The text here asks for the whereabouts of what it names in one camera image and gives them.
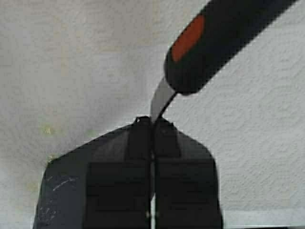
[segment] white background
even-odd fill
[[[0,229],[29,229],[50,157],[149,114],[206,0],[0,0]],[[165,114],[214,155],[226,227],[305,225],[305,1]]]

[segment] metal blade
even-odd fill
[[[165,77],[163,77],[153,95],[151,103],[151,120],[153,124],[163,115],[176,95],[177,92],[170,87]]]

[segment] textured surface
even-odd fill
[[[149,113],[207,0],[0,0],[0,228],[28,229],[49,157]],[[227,227],[305,225],[305,1],[165,114],[217,159]]]

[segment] black handle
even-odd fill
[[[193,94],[297,0],[211,0],[169,49],[164,71],[178,93]]]

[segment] knife handle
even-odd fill
[[[168,50],[167,83],[189,95],[297,0],[211,0]]]

